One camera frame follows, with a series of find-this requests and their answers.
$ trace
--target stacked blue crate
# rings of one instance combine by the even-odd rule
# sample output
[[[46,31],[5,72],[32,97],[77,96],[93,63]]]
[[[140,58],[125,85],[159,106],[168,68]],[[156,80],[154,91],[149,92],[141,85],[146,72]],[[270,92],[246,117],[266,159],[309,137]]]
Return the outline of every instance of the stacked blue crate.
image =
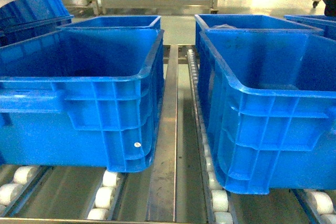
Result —
[[[17,0],[0,8],[0,30],[3,44],[29,39],[71,22],[61,0]]]

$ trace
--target metal rail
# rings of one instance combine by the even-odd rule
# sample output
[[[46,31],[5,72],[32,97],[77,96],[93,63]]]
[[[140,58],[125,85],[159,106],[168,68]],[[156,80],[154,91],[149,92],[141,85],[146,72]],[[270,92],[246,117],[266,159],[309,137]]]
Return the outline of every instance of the metal rail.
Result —
[[[147,221],[176,221],[178,46],[170,47]]]
[[[208,223],[212,224],[215,223],[214,211],[212,208],[211,202],[211,191],[208,185],[208,175],[205,167],[205,156],[202,151],[202,146],[205,141],[207,141],[206,132],[203,132],[202,129],[205,129],[203,116],[201,112],[201,103],[200,98],[198,96],[198,65],[195,57],[195,53],[192,47],[188,47],[189,52],[187,53],[187,60],[188,60],[188,68],[189,68],[189,78],[190,78],[190,86],[192,97],[194,101],[194,117],[195,117],[195,124],[196,124],[196,133],[197,133],[197,140],[198,140],[198,149],[200,154],[200,161],[202,167],[202,180],[203,180],[203,188],[204,188],[204,199],[206,202],[206,211],[207,211],[207,218]],[[229,201],[229,212],[232,215],[234,224],[239,224],[238,218],[236,215],[236,210],[233,204],[233,200],[231,197],[231,193],[227,192],[227,197]]]
[[[309,203],[306,192],[300,189],[293,189],[292,192],[294,193],[301,207],[305,211],[308,219],[310,220],[310,223],[324,224],[324,221],[321,219],[321,216],[319,215],[315,207],[311,203]]]

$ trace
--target blue tray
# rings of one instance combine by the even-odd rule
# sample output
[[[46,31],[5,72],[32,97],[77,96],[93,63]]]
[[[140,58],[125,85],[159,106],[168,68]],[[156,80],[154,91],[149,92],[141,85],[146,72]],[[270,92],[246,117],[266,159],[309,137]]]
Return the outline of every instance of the blue tray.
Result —
[[[162,39],[155,29],[72,30],[0,48],[0,163],[149,167]]]
[[[103,16],[87,19],[59,29],[111,29],[111,28],[150,28],[160,29],[160,16]]]
[[[210,74],[198,93],[211,104],[219,183],[238,194],[336,189],[336,41],[248,30],[201,38]]]

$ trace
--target white roller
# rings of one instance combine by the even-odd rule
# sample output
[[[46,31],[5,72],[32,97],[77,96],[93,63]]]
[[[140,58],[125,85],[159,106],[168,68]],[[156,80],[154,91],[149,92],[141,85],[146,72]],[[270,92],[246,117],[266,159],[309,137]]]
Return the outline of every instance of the white roller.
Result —
[[[23,185],[5,184],[0,187],[0,204],[8,206],[11,201],[20,193]]]
[[[36,173],[37,167],[32,166],[21,166],[19,167],[15,174],[13,182],[21,185],[25,185],[31,177]]]
[[[334,207],[328,194],[321,191],[309,191],[307,196],[309,202],[317,209],[320,215],[332,214]]]
[[[229,212],[216,212],[215,219],[217,224],[233,224],[232,215]]]
[[[209,177],[210,190],[221,190],[221,189],[223,189],[223,187],[218,183],[214,172],[209,172],[208,177]]]
[[[96,194],[96,207],[110,209],[113,200],[113,187],[100,187]]]
[[[104,208],[93,208],[88,215],[88,220],[107,220],[109,211]]]
[[[5,209],[6,209],[6,206],[0,205],[0,214],[2,214]]]
[[[336,224],[336,215],[322,215],[325,224]]]
[[[229,202],[226,191],[212,190],[212,207],[214,212],[227,212],[229,209]]]
[[[115,187],[117,186],[118,173],[113,173],[109,171],[104,172],[103,176],[103,186]]]
[[[211,157],[210,147],[208,144],[204,144],[204,156],[205,157]]]
[[[213,172],[214,171],[214,164],[212,163],[211,157],[205,157],[206,160],[206,170],[208,172]]]

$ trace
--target roller conveyor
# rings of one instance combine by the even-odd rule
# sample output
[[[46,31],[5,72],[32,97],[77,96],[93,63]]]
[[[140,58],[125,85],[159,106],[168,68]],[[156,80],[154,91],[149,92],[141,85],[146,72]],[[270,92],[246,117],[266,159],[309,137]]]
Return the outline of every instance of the roller conveyor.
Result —
[[[0,167],[0,186],[13,184],[15,174],[20,170],[21,180],[15,181],[22,181],[22,186],[19,186],[19,191],[3,209],[1,222],[84,223],[90,216],[93,219],[105,219],[102,223],[173,223],[181,222],[179,212],[189,208],[193,209],[188,213],[189,216],[199,215],[198,209],[203,209],[201,214],[205,216],[204,220],[190,223],[333,223],[326,222],[327,217],[321,216],[318,211],[328,208],[326,197],[321,202],[312,202],[308,197],[311,192],[307,190],[274,189],[269,195],[263,196],[235,195],[222,190],[213,176],[198,99],[197,52],[193,46],[166,46],[165,59],[168,65],[159,139],[156,157],[149,169],[127,175],[107,173],[104,168],[96,167],[39,166],[28,176],[26,168],[3,165]],[[190,130],[194,131],[191,135],[196,137],[191,138],[188,144],[196,145],[195,150],[198,149],[193,173],[200,178],[195,191],[202,193],[201,196],[197,195],[202,199],[201,206],[198,202],[196,204],[188,200],[186,205],[182,205],[180,195],[185,189],[181,187],[188,185],[188,182],[178,183],[179,178],[184,176],[178,173],[183,165],[179,160],[185,157],[180,158],[177,139],[180,130],[177,127],[177,73],[187,70],[183,64],[186,62],[192,102],[186,102],[184,106],[188,104],[190,107],[184,109],[193,111],[194,122],[189,124]],[[162,162],[171,162],[173,165],[162,166]],[[159,177],[165,178],[164,183],[157,179]],[[332,201],[336,199],[335,191],[320,192],[326,193]],[[105,210],[92,212],[98,208]],[[332,209],[328,213],[334,215],[335,211]]]

